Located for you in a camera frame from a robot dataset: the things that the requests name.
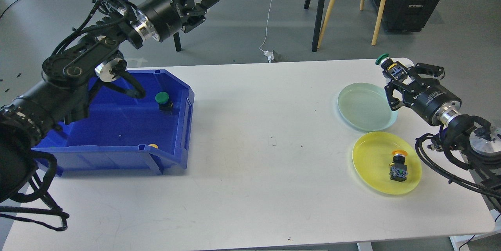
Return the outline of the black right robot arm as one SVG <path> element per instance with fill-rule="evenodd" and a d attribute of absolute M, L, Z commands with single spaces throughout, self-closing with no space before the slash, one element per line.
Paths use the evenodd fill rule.
<path fill-rule="evenodd" d="M 418 157 L 449 183 L 486 196 L 500 211 L 500 128 L 479 116 L 460 113 L 461 99 L 440 84 L 443 67 L 424 63 L 406 67 L 387 54 L 376 64 L 387 79 L 384 90 L 390 109 L 410 108 L 430 126 L 440 128 L 437 134 L 416 139 Z M 476 172 L 481 182 L 467 181 L 440 167 L 425 152 L 425 141 L 430 142 L 428 149 L 444 153 L 450 163 Z"/>

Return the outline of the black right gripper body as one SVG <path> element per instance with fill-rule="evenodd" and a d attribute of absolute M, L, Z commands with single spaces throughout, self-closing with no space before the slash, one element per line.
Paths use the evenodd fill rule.
<path fill-rule="evenodd" d="M 462 101 L 438 79 L 416 79 L 403 92 L 403 103 L 429 125 L 446 126 L 459 114 Z"/>

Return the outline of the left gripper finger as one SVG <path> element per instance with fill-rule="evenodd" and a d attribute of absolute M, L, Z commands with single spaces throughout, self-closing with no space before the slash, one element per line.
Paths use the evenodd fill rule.
<path fill-rule="evenodd" d="M 188 33 L 205 22 L 208 10 L 220 0 L 201 0 L 191 8 L 183 9 L 182 31 Z"/>

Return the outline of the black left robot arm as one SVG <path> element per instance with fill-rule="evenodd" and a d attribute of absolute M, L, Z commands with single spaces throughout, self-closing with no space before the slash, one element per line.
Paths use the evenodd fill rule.
<path fill-rule="evenodd" d="M 2 206 L 1 217 L 31 222 L 55 231 L 67 229 L 69 215 L 48 190 L 57 172 L 56 157 L 34 150 L 49 131 L 89 116 L 89 105 L 102 87 L 133 99 L 146 91 L 127 72 L 119 51 L 153 38 L 162 42 L 204 23 L 219 0 L 93 0 L 86 19 L 43 62 L 42 80 L 1 107 L 1 201 L 41 200 L 47 209 Z"/>

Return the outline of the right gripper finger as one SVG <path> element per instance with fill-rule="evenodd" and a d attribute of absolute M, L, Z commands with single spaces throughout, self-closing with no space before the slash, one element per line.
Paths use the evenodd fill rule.
<path fill-rule="evenodd" d="M 390 109 L 392 111 L 397 111 L 403 106 L 410 108 L 411 101 L 407 99 L 407 95 L 410 94 L 410 88 L 403 83 L 404 80 L 408 78 L 407 72 L 397 72 L 396 74 L 384 72 L 384 77 L 388 79 L 384 90 Z M 394 96 L 395 91 L 402 94 L 402 99 L 398 99 Z"/>
<path fill-rule="evenodd" d="M 407 72 L 411 78 L 411 87 L 433 87 L 440 85 L 440 80 L 445 77 L 443 67 L 424 63 L 408 66 Z"/>

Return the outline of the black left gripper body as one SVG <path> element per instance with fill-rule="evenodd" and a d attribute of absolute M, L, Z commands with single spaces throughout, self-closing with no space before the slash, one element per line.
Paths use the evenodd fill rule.
<path fill-rule="evenodd" d="M 152 37 L 163 42 L 182 31 L 191 30 L 188 12 L 195 7 L 195 0 L 145 0 L 137 8 L 137 14 L 147 21 Z"/>

